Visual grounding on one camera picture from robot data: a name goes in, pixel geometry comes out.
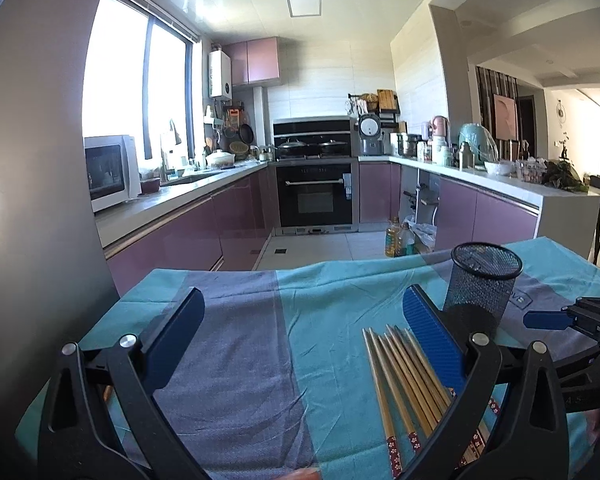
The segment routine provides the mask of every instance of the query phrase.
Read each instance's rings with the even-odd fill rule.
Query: water heater
[[[222,50],[209,53],[209,97],[231,99],[231,59]]]

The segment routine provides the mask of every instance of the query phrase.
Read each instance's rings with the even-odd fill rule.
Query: painting
[[[518,116],[516,102],[510,97],[494,95],[496,112],[496,139],[518,140]]]

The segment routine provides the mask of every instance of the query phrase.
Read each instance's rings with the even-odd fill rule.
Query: metal screw
[[[120,346],[122,346],[122,348],[131,348],[133,345],[136,344],[136,340],[136,336],[134,336],[133,334],[123,335],[120,338]]]
[[[546,345],[542,341],[534,341],[532,347],[539,354],[544,354],[546,352]]]
[[[471,341],[476,343],[478,346],[487,346],[489,344],[489,337],[482,332],[477,332],[471,338]]]
[[[71,355],[72,353],[74,353],[77,350],[77,346],[75,345],[75,343],[67,343],[66,345],[64,345],[62,347],[61,352],[64,355]]]

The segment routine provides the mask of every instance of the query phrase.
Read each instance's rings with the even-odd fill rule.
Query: chopsticks
[[[384,336],[374,333],[370,328],[362,332],[378,397],[392,476],[397,478],[402,469],[401,459],[384,385],[386,384],[392,394],[411,447],[416,453],[422,446],[408,406],[422,432],[428,437],[451,405],[452,392],[442,385],[418,341],[410,332],[400,330],[397,326],[387,325],[386,328],[387,333]],[[491,400],[493,411],[496,412],[499,406],[493,399]],[[472,442],[462,456],[460,465],[476,460],[484,450],[488,437],[489,431],[481,421],[472,437]]]
[[[370,341],[372,336],[367,334],[365,330],[362,331],[365,337],[366,354],[369,358],[369,364],[371,366],[371,375],[374,378],[374,386],[376,388],[376,396],[378,396],[378,405],[380,407],[380,417],[382,418],[382,426],[384,427],[384,437],[386,439],[386,446],[389,451],[389,462],[391,464],[391,472],[393,478],[398,478],[402,472],[402,462],[400,461],[400,450],[398,450],[398,442],[395,438],[394,423],[391,420],[391,413],[389,412],[389,403],[386,400],[386,395],[382,387],[380,371],[376,364],[375,358],[375,342]]]

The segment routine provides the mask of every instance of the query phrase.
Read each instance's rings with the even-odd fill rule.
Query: cutting board
[[[393,90],[378,90],[378,104],[380,111],[396,110],[395,95]]]

